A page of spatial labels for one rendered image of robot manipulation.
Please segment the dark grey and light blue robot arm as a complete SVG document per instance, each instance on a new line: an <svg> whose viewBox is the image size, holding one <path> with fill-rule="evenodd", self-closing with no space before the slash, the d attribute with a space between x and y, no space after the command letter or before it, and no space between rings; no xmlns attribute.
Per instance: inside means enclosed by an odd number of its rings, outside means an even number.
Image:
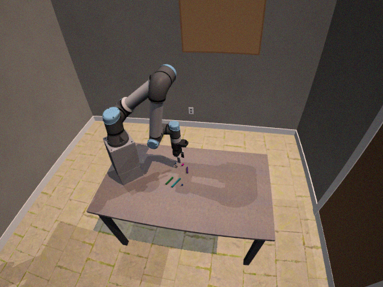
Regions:
<svg viewBox="0 0 383 287"><path fill-rule="evenodd" d="M155 73L149 76L149 80L135 90L130 96L120 99L114 107L106 109L102 114L103 122L107 130L107 142L111 147L120 147L129 141L123 122L140 103L148 98L150 101L150 128L147 145L156 149L160 145L163 135L170 135L171 139L181 136L180 124L170 121L162 123L163 102L166 94L177 77L176 70L171 65L162 65ZM119 109L119 110L118 110Z"/></svg>

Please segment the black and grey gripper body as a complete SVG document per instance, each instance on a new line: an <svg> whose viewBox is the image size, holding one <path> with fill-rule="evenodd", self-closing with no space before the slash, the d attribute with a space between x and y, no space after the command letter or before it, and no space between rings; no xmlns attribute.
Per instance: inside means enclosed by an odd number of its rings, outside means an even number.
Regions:
<svg viewBox="0 0 383 287"><path fill-rule="evenodd" d="M171 139L171 146L172 146L172 153L174 156L179 156L180 153L182 152L182 147L186 147L189 144L189 142L185 139Z"/></svg>

